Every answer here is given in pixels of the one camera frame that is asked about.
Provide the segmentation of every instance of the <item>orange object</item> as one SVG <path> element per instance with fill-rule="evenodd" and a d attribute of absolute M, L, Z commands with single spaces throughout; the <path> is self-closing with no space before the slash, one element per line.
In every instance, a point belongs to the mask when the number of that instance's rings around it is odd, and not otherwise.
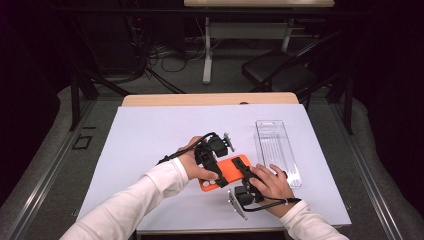
<path fill-rule="evenodd" d="M 249 159 L 244 154 L 236 155 L 225 160 L 219 161 L 218 166 L 221 169 L 222 176 L 227 180 L 228 183 L 232 183 L 243 178 L 243 174 L 240 172 L 240 170 L 236 168 L 236 166 L 232 162 L 232 160 L 237 157 L 239 157 L 246 166 L 252 166 Z M 199 183 L 200 188 L 205 192 L 219 188 L 218 184 L 203 179 L 199 179 Z"/>

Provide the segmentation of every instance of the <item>transparent plastic container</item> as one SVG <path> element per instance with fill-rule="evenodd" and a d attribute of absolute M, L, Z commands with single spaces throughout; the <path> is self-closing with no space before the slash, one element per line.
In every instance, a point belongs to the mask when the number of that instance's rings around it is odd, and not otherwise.
<path fill-rule="evenodd" d="M 266 167 L 271 163 L 280 167 L 287 173 L 287 181 L 292 189 L 302 185 L 283 121 L 256 121 L 255 144 L 259 163 Z"/>

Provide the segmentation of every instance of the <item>person's right hand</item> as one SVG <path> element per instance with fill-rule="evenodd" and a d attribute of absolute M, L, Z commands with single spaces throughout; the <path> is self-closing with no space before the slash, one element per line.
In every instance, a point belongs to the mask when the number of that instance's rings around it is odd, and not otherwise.
<path fill-rule="evenodd" d="M 200 137 L 198 136 L 193 137 L 185 147 L 179 148 L 178 151 L 181 151 L 190 147 L 193 143 L 195 143 L 199 139 Z M 199 167 L 197 165 L 195 157 L 194 157 L 194 149 L 191 149 L 190 151 L 179 156 L 178 159 L 180 159 L 181 164 L 183 164 L 189 180 L 193 178 L 199 178 L 199 179 L 211 181 L 211 180 L 217 180 L 219 177 L 217 173 L 206 170 L 205 168 Z"/>
<path fill-rule="evenodd" d="M 293 191 L 291 190 L 286 175 L 284 172 L 273 164 L 270 165 L 271 169 L 277 173 L 277 176 L 272 173 L 268 168 L 261 164 L 257 164 L 256 167 L 250 167 L 250 171 L 256 174 L 263 182 L 259 179 L 251 178 L 249 182 L 255 186 L 263 196 L 271 197 L 271 198 L 294 198 Z M 271 203 L 276 202 L 276 200 L 270 200 L 265 198 L 264 201 L 260 202 L 261 206 L 265 206 Z M 284 216 L 292 207 L 294 203 L 289 203 L 287 205 L 280 204 L 271 208 L 267 208 L 266 210 L 273 214 L 274 216 L 281 218 Z"/>

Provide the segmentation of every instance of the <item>white paper sheet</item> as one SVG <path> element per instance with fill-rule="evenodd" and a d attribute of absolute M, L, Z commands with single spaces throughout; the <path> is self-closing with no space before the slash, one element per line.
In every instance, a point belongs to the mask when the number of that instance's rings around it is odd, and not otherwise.
<path fill-rule="evenodd" d="M 98 161 L 79 218 L 109 196 L 134 183 L 165 155 L 185 146 L 193 136 L 230 134 L 236 151 L 257 163 L 256 120 L 283 120 L 302 178 L 296 197 L 332 225 L 351 224 L 343 201 L 312 129 L 307 113 L 297 104 L 231 106 L 120 107 Z M 266 211 L 246 213 L 245 221 L 228 203 L 228 189 L 203 192 L 191 181 L 177 196 L 165 199 L 138 226 L 144 231 L 221 231 L 281 228 Z"/>

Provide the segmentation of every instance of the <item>white long sleeve shirt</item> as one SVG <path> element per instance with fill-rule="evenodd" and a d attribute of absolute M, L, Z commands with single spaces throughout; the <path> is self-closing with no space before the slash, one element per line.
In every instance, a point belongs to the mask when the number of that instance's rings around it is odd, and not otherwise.
<path fill-rule="evenodd" d="M 127 240 L 145 215 L 162 199 L 178 194 L 188 181 L 178 158 L 161 163 L 79 219 L 61 239 Z M 311 213 L 305 201 L 297 203 L 280 222 L 294 239 L 347 239 L 321 215 Z"/>

